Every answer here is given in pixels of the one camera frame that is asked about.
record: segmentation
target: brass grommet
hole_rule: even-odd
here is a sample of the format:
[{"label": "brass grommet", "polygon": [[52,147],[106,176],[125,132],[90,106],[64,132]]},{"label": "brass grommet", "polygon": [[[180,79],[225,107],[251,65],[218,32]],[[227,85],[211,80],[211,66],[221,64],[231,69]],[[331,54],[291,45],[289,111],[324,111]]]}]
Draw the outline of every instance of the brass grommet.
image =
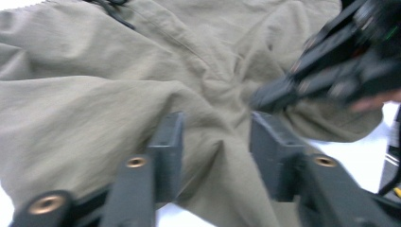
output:
[{"label": "brass grommet", "polygon": [[334,166],[337,165],[336,161],[334,161],[333,159],[327,158],[327,157],[323,157],[323,156],[316,157],[315,158],[315,163],[317,165],[326,166],[326,167],[334,167]]},{"label": "brass grommet", "polygon": [[35,201],[29,207],[29,213],[32,215],[42,215],[57,210],[64,203],[61,196],[47,196]]},{"label": "brass grommet", "polygon": [[127,161],[127,167],[140,167],[147,162],[144,158],[132,158]]}]

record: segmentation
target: garment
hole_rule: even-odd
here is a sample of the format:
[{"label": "garment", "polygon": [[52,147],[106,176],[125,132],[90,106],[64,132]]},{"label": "garment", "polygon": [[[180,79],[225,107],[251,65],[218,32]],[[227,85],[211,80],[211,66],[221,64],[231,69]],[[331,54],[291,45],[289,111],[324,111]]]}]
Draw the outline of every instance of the garment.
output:
[{"label": "garment", "polygon": [[[83,1],[0,11],[2,186],[17,209],[44,191],[86,195],[180,111],[178,204],[221,227],[280,226],[249,153],[248,101],[339,10],[337,0],[135,0],[119,8],[135,31]],[[306,101],[280,117],[302,136],[352,141],[381,112]]]}]

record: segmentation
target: hand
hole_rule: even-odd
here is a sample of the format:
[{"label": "hand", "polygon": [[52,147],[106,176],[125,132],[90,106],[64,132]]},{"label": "hand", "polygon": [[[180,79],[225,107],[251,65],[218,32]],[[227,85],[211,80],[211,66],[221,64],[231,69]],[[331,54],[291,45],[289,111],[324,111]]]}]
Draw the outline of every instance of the hand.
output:
[{"label": "hand", "polygon": [[364,97],[351,105],[351,111],[363,112],[383,107],[383,103],[387,101],[401,102],[401,89],[382,93],[377,96]]}]

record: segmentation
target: white surface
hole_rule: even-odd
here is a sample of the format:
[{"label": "white surface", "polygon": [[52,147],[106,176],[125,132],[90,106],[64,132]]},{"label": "white surface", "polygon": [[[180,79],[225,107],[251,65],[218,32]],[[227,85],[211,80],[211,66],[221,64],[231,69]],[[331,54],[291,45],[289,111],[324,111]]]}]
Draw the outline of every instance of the white surface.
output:
[{"label": "white surface", "polygon": [[158,227],[214,227],[173,203],[157,210],[156,223]]},{"label": "white surface", "polygon": [[6,227],[12,220],[12,213],[14,208],[11,203],[11,199],[0,187],[0,226]]},{"label": "white surface", "polygon": [[381,124],[367,137],[355,143],[328,143],[311,141],[325,154],[339,160],[360,187],[377,192],[384,166],[392,122],[398,105],[388,103],[383,108]]}]

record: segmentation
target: olive green fabric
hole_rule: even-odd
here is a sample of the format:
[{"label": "olive green fabric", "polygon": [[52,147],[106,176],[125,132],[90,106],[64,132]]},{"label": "olive green fabric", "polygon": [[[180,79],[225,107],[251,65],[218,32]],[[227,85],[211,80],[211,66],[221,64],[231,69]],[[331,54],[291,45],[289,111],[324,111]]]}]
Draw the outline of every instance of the olive green fabric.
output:
[{"label": "olive green fabric", "polygon": [[[17,209],[48,190],[86,195],[181,111],[179,205],[221,227],[280,226],[288,218],[274,214],[249,153],[247,103],[339,10],[337,0],[135,0],[119,8],[135,31],[83,1],[0,11],[2,186]],[[381,119],[309,102],[280,115],[335,141]]]}]

